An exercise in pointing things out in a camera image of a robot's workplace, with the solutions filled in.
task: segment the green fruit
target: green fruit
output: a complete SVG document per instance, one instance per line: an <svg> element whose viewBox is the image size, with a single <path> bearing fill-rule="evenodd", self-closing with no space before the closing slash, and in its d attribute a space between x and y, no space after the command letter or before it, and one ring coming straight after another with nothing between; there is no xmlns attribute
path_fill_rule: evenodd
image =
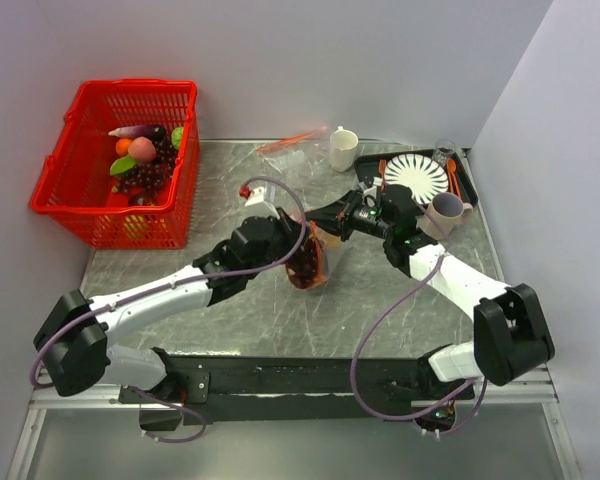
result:
<svg viewBox="0 0 600 480"><path fill-rule="evenodd" d="M111 164L111 168L109 168L109 175L112 177L122 175L124 172L131 170L135 166L136 161L131 155L127 155L126 157L119 158Z"/></svg>
<svg viewBox="0 0 600 480"><path fill-rule="evenodd" d="M180 150L180 145L182 145L182 134L184 133L184 127L177 127L173 129L171 132L171 145L176 147L176 149Z"/></svg>

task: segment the orange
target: orange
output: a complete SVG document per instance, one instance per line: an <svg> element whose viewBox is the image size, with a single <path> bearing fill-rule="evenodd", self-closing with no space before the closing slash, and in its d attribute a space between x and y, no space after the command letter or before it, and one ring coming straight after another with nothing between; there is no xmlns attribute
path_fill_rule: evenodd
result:
<svg viewBox="0 0 600 480"><path fill-rule="evenodd" d="M116 142L116 153L119 157L126 157L129 150L129 145L133 140L129 138L121 138Z"/></svg>

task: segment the grapes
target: grapes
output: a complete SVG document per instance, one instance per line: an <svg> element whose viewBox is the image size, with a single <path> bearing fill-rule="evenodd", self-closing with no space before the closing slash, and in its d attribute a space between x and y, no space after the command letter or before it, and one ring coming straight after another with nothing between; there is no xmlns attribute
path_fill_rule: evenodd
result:
<svg viewBox="0 0 600 480"><path fill-rule="evenodd" d="M129 195L131 189L141 188L142 192L135 196L149 195L152 197L162 190L169 180L173 179L178 150L171 145L168 136L151 141L156 149L156 158L149 163L138 164L120 175L113 191Z"/></svg>

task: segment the cable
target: cable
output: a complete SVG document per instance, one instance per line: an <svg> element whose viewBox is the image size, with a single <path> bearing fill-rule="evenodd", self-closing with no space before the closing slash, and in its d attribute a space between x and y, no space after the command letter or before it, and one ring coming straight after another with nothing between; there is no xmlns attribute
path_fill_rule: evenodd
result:
<svg viewBox="0 0 600 480"><path fill-rule="evenodd" d="M29 381L31 382L31 385L33 385L35 388L47 388L47 387L53 386L53 383L43 384L43 383L38 382L38 379L37 379L38 367L42 363L42 359L49 352L51 347L60 338L62 338L62 336L64 336L67 332L69 332L76 326L80 325L81 323L83 323L93 317L96 317L100 314L110 311L111 309L116 309L117 307L122 307L129 303L135 302L136 300L139 300L141 298L145 298L150 295L154 295L156 293L163 292L165 290L170 290L172 288L175 288L175 286L184 285L184 284L191 283L191 282L197 282L199 280L209 280L209 279L226 278L226 277L239 277L242 275L253 275L254 273L261 273L261 272L264 272L265 270L275 268L279 265L284 264L287 260L289 260L291 258L291 256L293 256L293 254L296 253L296 251L302 245L302 242L304 241L304 236L307 232L307 217L304 212L304 207L302 205L302 201L296 195L296 193L293 190L291 190L291 188L289 188L287 185L285 185L280 180L277 180L272 177L268 177L268 176L264 176L264 175L251 177L249 180L244 182L244 184L242 186L247 186L250 183L253 183L256 181L269 182L269 183L273 183L274 185L277 185L278 187L280 187L284 191L286 191L291 196L291 198L296 203L296 205L298 206L298 210L300 212L300 222L301 222L300 223L300 234L298 236L298 240L296 240L296 243L294 243L293 247L291 247L291 250L289 250L289 252L284 257L282 257L279 260L276 260L275 262L270 263L269 265L264 265L262 267L248 268L248 269L244 269L244 270L233 270L233 271L228 271L228 272L214 272L214 273L207 273L204 275L193 275L190 277L181 278L174 283L170 282L170 283L165 283L163 285L157 285L148 290L138 292L133 295L129 295L128 297L125 297L125 298L121 298L121 299L117 300L114 305L105 305L103 307L96 308L95 310L91 310L89 312L86 312L86 313L80 315L79 317L77 317L77 318L73 319L72 321L70 321L69 323L67 323L64 327L62 327L60 330L58 330L55 334L53 334L51 336L51 338L49 338L49 340L47 340L47 342L42 346L42 348L40 348L40 351L38 351L38 354L36 355L36 358L33 361L33 365L31 366L31 369L29 370ZM190 413L190 414L196 416L196 418L198 418L202 422L200 431L198 431L195 435L192 435L190 437L186 437L183 439L167 439L167 438L158 437L154 434L147 433L147 435L150 436L150 438L157 439L157 441L163 442L163 443L182 443L182 442L188 442L191 440L195 440L196 438L200 437L200 435L202 435L202 433L205 431L205 429L207 427L206 419L202 415L200 415L198 412L195 412L194 410L191 410L186 407L180 407L179 405L175 405L175 404L172 404L169 402L164 402L163 400L160 400L160 399L156 398L155 396L151 395L150 393L144 392L143 390L141 390L137 387L130 387L130 388L132 388L136 393L138 393L140 396L142 396L144 398L147 398L151 401L160 403L161 405L175 408L176 410L179 410L182 412Z"/></svg>
<svg viewBox="0 0 600 480"><path fill-rule="evenodd" d="M480 390L480 395L478 395L478 399L476 400L476 403L473 406L473 408L471 409L471 411L469 412L469 414L466 417L464 417L460 423L458 423L457 425L454 425L446 432L440 432L440 435L449 435L450 433L455 433L458 430L460 430L462 427L464 427L467 423L469 423L469 420L471 420L475 416L475 414L478 412L478 409L480 408L480 405L482 405L482 401L484 400L484 395L485 395L485 393L487 393L487 385L488 384L489 384L489 381L485 378L484 381L482 382L482 389Z"/></svg>
<svg viewBox="0 0 600 480"><path fill-rule="evenodd" d="M424 213L424 215L427 216L427 218L429 220L431 220L433 225L440 231L440 233L442 233L444 235L445 240L448 241L449 240L448 236L444 234L444 230L442 228L440 228L440 225L435 220L435 218L433 218L433 216L430 215L429 212L427 212L427 210L424 207L422 207L422 205L420 205L417 202L416 202L416 205L422 211L422 213ZM458 395L460 392L464 391L466 388L473 385L473 383L475 382L475 379L468 379L462 385L460 385L458 388L456 388L451 393L447 394L445 397L441 398L434 404L432 404L429 407L427 407L423 410L420 410L416 413L412 413L412 414L408 414L408 415L386 415L384 413L378 412L377 410L374 410L369 405L367 405L367 403L364 401L364 399L360 395L360 391L358 390L358 383L356 380L356 370L357 370L357 366L358 366L358 361L360 360L360 354L362 353L362 349L365 347L365 345L371 338L371 335L373 335L373 332L376 330L376 328L378 328L378 326L380 326L382 321L393 310L395 310L401 303L403 303L405 300L407 300L413 294L415 294L418 290L420 290L422 287L424 287L427 283L429 283L429 280L431 280L440 271L443 261L444 261L444 255L440 255L440 257L438 257L438 261L436 262L436 264L433 267L433 269L431 270L431 272L429 272L429 274L426 277L424 277L422 280L420 280L407 293L405 293L402 297L400 297L393 305L389 306L389 308L387 308L380 315L380 317L374 322L374 324L367 331L365 336L362 338L362 340L356 347L356 350L351 359L351 368L349 370L349 382L351 383L351 391L353 392L353 396L355 397L358 404L362 407L362 409L364 411L366 411L367 413L369 413L370 415L373 415L374 417L380 418L382 420L388 420L388 421L415 420L415 419L420 418L420 417L432 412L433 410L441 407L443 404L445 404L449 400L455 398L455 396ZM482 404L482 399L484 398L484 393L486 392L486 388L487 388L487 380L485 379L485 383L483 385L483 390L482 390L481 395L478 398L478 401L476 402L476 405L474 406L474 409L472 410L472 412L457 427L450 429L449 432L458 430L459 428L464 426L475 415L475 412L478 410L478 408L480 408L480 405Z"/></svg>
<svg viewBox="0 0 600 480"><path fill-rule="evenodd" d="M393 305L391 305L389 308L387 308L382 313L382 315L380 315L380 317L375 321L375 323L367 331L365 336L362 338L362 340L356 347L356 351L353 354L353 358L351 359L351 369L349 370L349 381L351 383L351 391L353 392L353 396L355 397L358 404L360 404L362 409L365 412L367 412L368 414L373 415L374 417L380 418L382 420L400 421L400 422L404 422L404 421L408 421L408 420L415 420L416 418L426 415L427 413L432 412L436 408L439 408L441 405L448 402L449 400L454 398L457 394L462 392L465 388L467 388L473 384L473 380L467 380L462 385L460 385L458 388L453 390L451 393L449 393L442 399L438 400L433 405L430 405L429 407L427 407L423 410L420 410L419 412L411 413L408 415L386 415L384 413L378 412L377 410L374 410L373 408L371 408L369 405L366 404L366 402L360 395L360 391L358 390L358 382L356 380L356 369L358 366L358 361L360 360L360 354L362 353L362 349L365 347L365 345L371 338L371 335L376 330L376 328L378 328L378 326L382 323L382 321L393 310L395 310L402 302L404 302L405 300L410 298L414 293L416 293L418 290L420 290L422 287L424 287L429 282L429 280L431 280L438 273L438 271L440 270L440 267L442 266L443 259L444 259L444 256L442 256L442 255L440 257L438 257L438 261L436 262L436 264L433 267L433 269L431 270L431 272L429 272L429 274L426 277L424 277L422 280L420 280L416 286L411 288L407 293L405 293L402 297L400 297L397 302L395 302Z"/></svg>

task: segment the white wall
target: white wall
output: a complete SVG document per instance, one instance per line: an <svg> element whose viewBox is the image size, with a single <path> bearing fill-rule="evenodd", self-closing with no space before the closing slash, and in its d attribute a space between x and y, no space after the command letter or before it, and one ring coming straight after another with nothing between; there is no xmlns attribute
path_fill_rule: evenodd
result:
<svg viewBox="0 0 600 480"><path fill-rule="evenodd" d="M195 80L206 138L472 145L550 0L39 0L91 77Z"/></svg>
<svg viewBox="0 0 600 480"><path fill-rule="evenodd" d="M0 478L31 395L32 339L58 297L78 286L87 249L27 210L44 156L79 78L27 0L0 0Z"/></svg>
<svg viewBox="0 0 600 480"><path fill-rule="evenodd" d="M541 296L562 410L600 479L600 0L554 0L471 161L507 279Z"/></svg>

